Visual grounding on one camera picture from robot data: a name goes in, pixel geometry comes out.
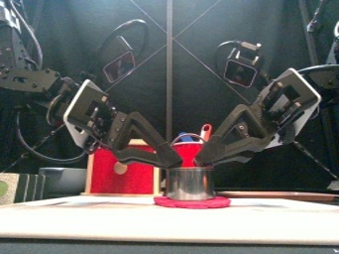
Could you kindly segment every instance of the red coaster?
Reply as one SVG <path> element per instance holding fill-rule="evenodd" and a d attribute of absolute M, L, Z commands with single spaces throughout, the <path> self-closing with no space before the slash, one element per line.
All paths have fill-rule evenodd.
<path fill-rule="evenodd" d="M 160 206 L 189 209 L 222 208 L 228 207 L 231 204 L 231 200 L 222 196 L 216 196 L 212 199 L 198 201 L 173 200 L 166 196 L 156 196 L 153 197 L 153 201 L 154 204 Z"/>

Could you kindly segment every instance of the red box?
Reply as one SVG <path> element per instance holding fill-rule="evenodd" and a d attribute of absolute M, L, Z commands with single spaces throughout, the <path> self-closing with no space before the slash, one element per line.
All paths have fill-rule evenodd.
<path fill-rule="evenodd" d="M 153 152 L 142 140 L 132 139 L 129 146 Z M 88 156 L 84 194 L 160 194 L 160 169 L 132 163 L 122 165 L 112 153 L 98 148 Z"/>

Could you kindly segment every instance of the metal cup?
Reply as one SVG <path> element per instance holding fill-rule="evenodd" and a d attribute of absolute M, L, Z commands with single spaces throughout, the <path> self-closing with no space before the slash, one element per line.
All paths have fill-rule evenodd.
<path fill-rule="evenodd" d="M 165 195 L 174 200 L 206 200 L 214 197 L 210 168 L 165 170 Z"/>

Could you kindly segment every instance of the black cable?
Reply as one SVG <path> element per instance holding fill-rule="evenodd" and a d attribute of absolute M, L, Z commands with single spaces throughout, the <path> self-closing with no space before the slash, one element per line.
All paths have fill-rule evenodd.
<path fill-rule="evenodd" d="M 34 35 L 34 33 L 33 33 L 33 31 L 32 31 L 29 25 L 26 24 L 25 19 L 22 18 L 21 14 L 18 13 L 18 11 L 17 11 L 17 9 L 16 9 L 16 7 L 14 7 L 13 1 L 12 1 L 12 0 L 8 0 L 8 3 L 9 3 L 9 5 L 10 5 L 10 8 L 12 8 L 12 10 L 13 10 L 13 12 L 14 12 L 14 14 L 16 14 L 16 16 L 17 16 L 20 22 L 21 22 L 21 24 L 24 25 L 24 27 L 25 27 L 25 29 L 26 29 L 26 31 L 28 31 L 28 34 L 29 34 L 29 36 L 30 36 L 30 38 L 32 38 L 32 40 L 33 40 L 33 43 L 34 43 L 34 45 L 36 45 L 36 49 L 37 49 L 37 58 L 38 58 L 38 60 L 37 60 L 37 67 L 38 67 L 38 69 L 41 69 L 41 67 L 42 67 L 42 51 L 41 51 L 41 47 L 40 47 L 40 44 L 38 44 L 36 35 Z"/>
<path fill-rule="evenodd" d="M 54 159 L 50 158 L 42 154 L 40 154 L 25 142 L 24 137 L 21 135 L 21 131 L 20 131 L 20 112 L 17 112 L 16 115 L 16 134 L 17 134 L 17 138 L 20 143 L 22 144 L 24 148 L 28 150 L 28 152 L 36 156 L 38 159 L 41 159 L 42 161 L 46 161 L 49 163 L 54 163 L 54 164 L 72 164 L 76 163 L 77 161 L 80 161 L 84 156 L 85 156 L 85 152 L 82 152 L 77 157 L 73 157 L 70 159 Z"/>

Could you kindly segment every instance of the black backdrop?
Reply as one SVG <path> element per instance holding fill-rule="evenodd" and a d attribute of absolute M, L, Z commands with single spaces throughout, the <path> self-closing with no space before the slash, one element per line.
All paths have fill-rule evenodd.
<path fill-rule="evenodd" d="M 33 17 L 37 2 L 26 2 Z M 316 0 L 307 1 L 312 14 Z M 328 0 L 315 32 L 316 54 L 325 63 L 332 44 L 332 30 L 339 17 L 339 2 Z M 80 79 L 94 49 L 110 31 L 125 21 L 142 19 L 149 28 L 149 44 L 136 59 L 136 70 L 117 85 L 108 88 L 117 110 L 138 111 L 165 138 L 166 93 L 166 1 L 165 0 L 46 0 L 36 28 L 44 52 L 44 67 L 62 76 Z M 213 54 L 216 46 L 229 40 L 261 44 L 263 70 L 277 77 L 289 67 L 311 65 L 297 1 L 293 0 L 173 0 L 173 71 L 172 71 L 172 137 L 181 131 L 198 133 L 202 124 L 216 129 L 240 103 L 251 103 L 257 89 L 228 85 L 218 77 Z M 122 35 L 140 47 L 141 34 L 130 30 Z M 44 118 L 25 116 L 22 132 L 30 143 L 46 135 L 50 127 Z M 296 140 L 328 165 L 320 118 L 308 121 Z M 50 156 L 69 157 L 78 153 L 66 132 L 52 139 L 44 150 Z M 1 163 L 8 165 L 22 153 L 18 144 Z M 52 166 L 33 158 L 12 171 L 36 172 Z M 85 160 L 73 167 L 85 167 Z M 216 167 L 216 187 L 264 189 L 321 189 L 331 177 L 291 146 L 257 153 L 245 164 Z"/>

